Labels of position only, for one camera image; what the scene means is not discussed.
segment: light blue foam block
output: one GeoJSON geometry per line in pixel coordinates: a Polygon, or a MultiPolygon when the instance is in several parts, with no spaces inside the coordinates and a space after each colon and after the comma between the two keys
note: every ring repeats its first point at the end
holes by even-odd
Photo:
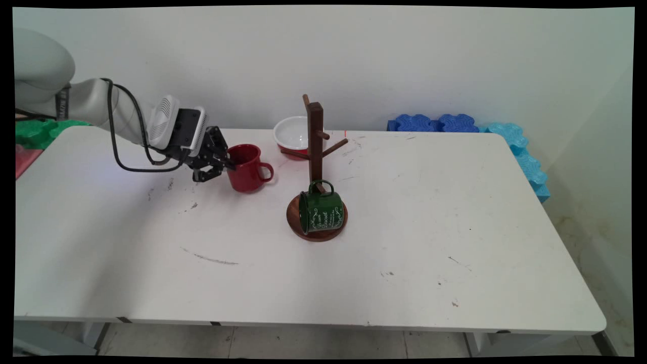
{"type": "Polygon", "coordinates": [[[546,200],[551,197],[551,193],[548,192],[548,187],[546,187],[546,185],[541,185],[539,189],[534,191],[534,194],[537,195],[537,198],[541,203],[546,202],[546,200]]]}
{"type": "Polygon", "coordinates": [[[502,124],[500,122],[493,122],[488,125],[486,133],[495,133],[502,136],[510,146],[512,154],[518,155],[528,145],[528,139],[523,136],[523,129],[517,124],[511,122],[502,124]]]}
{"type": "Polygon", "coordinates": [[[533,190],[537,191],[546,183],[548,176],[542,172],[542,164],[531,156],[526,148],[514,157],[517,158],[517,163],[519,163],[523,174],[525,174],[533,190]]]}

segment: white table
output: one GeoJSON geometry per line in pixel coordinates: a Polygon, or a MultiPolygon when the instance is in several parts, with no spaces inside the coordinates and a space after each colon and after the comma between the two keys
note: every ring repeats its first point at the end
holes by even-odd
{"type": "MultiPolygon", "coordinates": [[[[348,224],[321,243],[285,219],[307,161],[271,130],[223,135],[258,145],[274,180],[240,194],[185,166],[126,172],[104,130],[65,130],[16,181],[14,318],[468,332],[480,356],[605,328],[499,135],[349,131],[323,160],[348,224]]],[[[118,147],[150,167],[140,146],[118,147]]]]}

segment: mug handle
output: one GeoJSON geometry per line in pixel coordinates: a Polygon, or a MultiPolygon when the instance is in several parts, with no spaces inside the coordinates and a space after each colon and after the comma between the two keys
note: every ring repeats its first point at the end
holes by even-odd
{"type": "Polygon", "coordinates": [[[263,175],[261,174],[261,169],[258,168],[258,176],[261,178],[261,182],[265,183],[265,182],[272,181],[272,178],[274,178],[274,168],[272,168],[272,166],[269,163],[260,162],[259,164],[261,167],[265,167],[270,170],[270,177],[263,178],[263,175]]]}
{"type": "Polygon", "coordinates": [[[330,186],[330,194],[329,194],[329,195],[330,195],[330,196],[332,196],[332,195],[334,194],[334,187],[333,187],[333,185],[332,185],[330,182],[326,181],[325,179],[317,179],[316,181],[312,181],[312,182],[310,182],[310,187],[308,187],[308,193],[309,193],[309,194],[313,193],[313,187],[314,187],[317,183],[325,183],[325,184],[329,185],[329,186],[330,186]]]}

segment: red bowl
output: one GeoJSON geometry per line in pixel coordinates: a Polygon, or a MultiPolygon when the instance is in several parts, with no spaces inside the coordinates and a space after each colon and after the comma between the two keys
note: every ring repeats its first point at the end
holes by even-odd
{"type": "MultiPolygon", "coordinates": [[[[274,127],[274,141],[282,150],[308,154],[308,118],[289,117],[279,121],[274,127]]],[[[290,159],[305,160],[289,154],[283,155],[290,159]]]]}
{"type": "MultiPolygon", "coordinates": [[[[290,148],[286,148],[286,147],[284,147],[284,146],[280,146],[280,145],[278,145],[278,146],[279,146],[279,149],[280,149],[280,150],[291,150],[291,151],[293,151],[293,152],[301,153],[301,154],[303,154],[303,155],[308,155],[308,149],[290,149],[290,148]]],[[[284,156],[286,156],[286,157],[288,157],[289,159],[294,159],[295,161],[305,161],[305,159],[303,159],[303,158],[299,158],[299,157],[295,157],[295,156],[293,156],[293,155],[289,155],[289,154],[283,154],[283,155],[284,155],[284,156]]]]}

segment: wooden peg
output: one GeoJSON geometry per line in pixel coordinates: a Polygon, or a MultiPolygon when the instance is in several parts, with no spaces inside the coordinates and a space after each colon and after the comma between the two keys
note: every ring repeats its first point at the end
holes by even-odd
{"type": "Polygon", "coordinates": [[[281,149],[281,153],[283,153],[283,154],[293,155],[293,156],[295,156],[295,157],[297,157],[297,158],[305,159],[306,161],[309,161],[309,160],[310,160],[310,157],[308,157],[307,155],[305,155],[305,154],[301,154],[301,153],[297,153],[297,152],[293,152],[292,150],[281,149]]]}
{"type": "Polygon", "coordinates": [[[335,150],[339,149],[342,145],[346,144],[348,142],[348,139],[344,138],[341,141],[338,141],[337,144],[333,145],[332,147],[326,149],[323,151],[322,157],[325,157],[326,155],[329,155],[330,153],[334,152],[335,150]]]}
{"type": "Polygon", "coordinates": [[[321,131],[321,130],[317,130],[317,131],[316,131],[316,134],[317,134],[317,136],[318,136],[319,138],[321,138],[321,139],[325,139],[325,140],[330,139],[330,135],[328,135],[328,134],[324,133],[324,132],[323,132],[323,131],[321,131]]]}

